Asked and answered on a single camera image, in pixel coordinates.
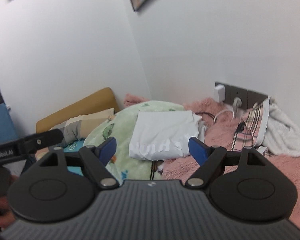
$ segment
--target white cable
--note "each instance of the white cable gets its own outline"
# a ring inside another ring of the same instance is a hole
[[[239,97],[235,97],[232,105],[234,115],[237,114],[238,108],[241,106],[242,106],[242,100]]]
[[[228,112],[228,111],[230,111],[230,112],[233,113],[233,116],[232,116],[232,120],[233,120],[234,119],[234,111],[232,109],[223,109],[219,113],[217,113],[216,116],[214,117],[214,119],[213,119],[213,125],[215,124],[216,118],[217,118],[218,115],[220,115],[220,114],[222,114],[224,112]]]

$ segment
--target human hand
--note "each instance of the human hand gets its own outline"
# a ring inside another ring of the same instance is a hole
[[[11,176],[11,183],[17,180],[17,176]],[[10,210],[8,199],[6,196],[0,197],[0,209],[8,210],[6,213],[0,216],[0,228],[6,228],[11,225],[16,219]]]

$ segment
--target green blanket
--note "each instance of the green blanket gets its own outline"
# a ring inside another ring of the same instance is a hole
[[[129,143],[139,112],[184,111],[178,104],[162,101],[148,101],[130,106],[116,114],[112,121],[105,121],[93,130],[84,141],[84,146],[100,145],[110,136],[117,140],[117,151],[106,168],[121,184],[124,179],[149,179],[151,161],[142,161],[129,157]],[[157,172],[154,179],[160,179]]]

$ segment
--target metal screw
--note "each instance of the metal screw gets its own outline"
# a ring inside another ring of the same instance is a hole
[[[155,185],[157,185],[157,184],[154,181],[148,183],[149,187],[154,187]]]
[[[105,187],[111,187],[113,185],[115,185],[117,183],[117,181],[113,178],[105,178],[101,180],[101,185],[105,186]]]
[[[204,184],[203,179],[199,179],[199,178],[191,178],[188,180],[188,184],[191,187],[198,187]]]

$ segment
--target striped cloth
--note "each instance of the striped cloth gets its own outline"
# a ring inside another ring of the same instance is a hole
[[[241,117],[241,122],[234,133],[232,151],[241,151],[245,146],[255,146],[263,115],[263,104],[248,109]]]

